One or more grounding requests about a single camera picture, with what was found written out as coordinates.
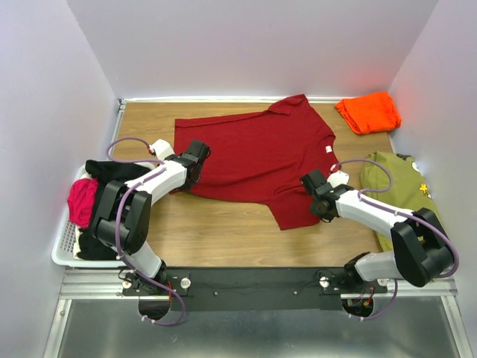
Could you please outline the dark red t shirt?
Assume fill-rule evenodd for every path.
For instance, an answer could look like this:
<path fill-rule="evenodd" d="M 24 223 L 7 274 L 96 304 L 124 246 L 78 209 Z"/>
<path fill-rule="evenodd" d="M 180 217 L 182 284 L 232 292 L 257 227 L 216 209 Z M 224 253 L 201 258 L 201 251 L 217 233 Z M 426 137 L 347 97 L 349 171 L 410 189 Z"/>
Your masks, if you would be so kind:
<path fill-rule="evenodd" d="M 284 98 L 267 110 L 229 116 L 176 119 L 174 151 L 192 140 L 208 145 L 200 180 L 191 192 L 203 198 L 266 205 L 280 230 L 317 224 L 312 197 L 300 182 L 337 163 L 335 134 L 304 95 Z"/>

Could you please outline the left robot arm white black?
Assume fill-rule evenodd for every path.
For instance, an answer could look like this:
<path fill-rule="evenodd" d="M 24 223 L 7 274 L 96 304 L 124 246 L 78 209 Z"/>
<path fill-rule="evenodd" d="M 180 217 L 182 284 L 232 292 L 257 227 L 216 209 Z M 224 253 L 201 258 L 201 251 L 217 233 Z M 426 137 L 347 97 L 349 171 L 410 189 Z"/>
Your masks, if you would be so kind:
<path fill-rule="evenodd" d="M 92 236 L 116 252 L 116 259 L 132 268 L 139 285 L 150 295 L 167 284 L 166 264 L 147 243 L 152 206 L 168 193 L 188 191 L 200 180 L 210 147 L 192 140 L 176 154 L 163 139 L 145 144 L 157 167 L 124 183 L 112 180 L 104 188 L 90 226 Z"/>

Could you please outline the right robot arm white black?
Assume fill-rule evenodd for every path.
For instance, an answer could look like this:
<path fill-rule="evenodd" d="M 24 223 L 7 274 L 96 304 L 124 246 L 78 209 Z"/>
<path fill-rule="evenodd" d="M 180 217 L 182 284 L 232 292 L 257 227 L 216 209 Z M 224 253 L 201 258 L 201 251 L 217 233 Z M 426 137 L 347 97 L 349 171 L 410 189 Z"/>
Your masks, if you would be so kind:
<path fill-rule="evenodd" d="M 458 268 L 458 254 L 433 211 L 393 207 L 368 198 L 346 182 L 331 183 L 318 170 L 300 181 L 312 197 L 310 211 L 322 221 L 350 219 L 392 241 L 391 251 L 364 253 L 349 261 L 331 279 L 335 286 L 360 292 L 370 282 L 389 279 L 423 287 Z"/>

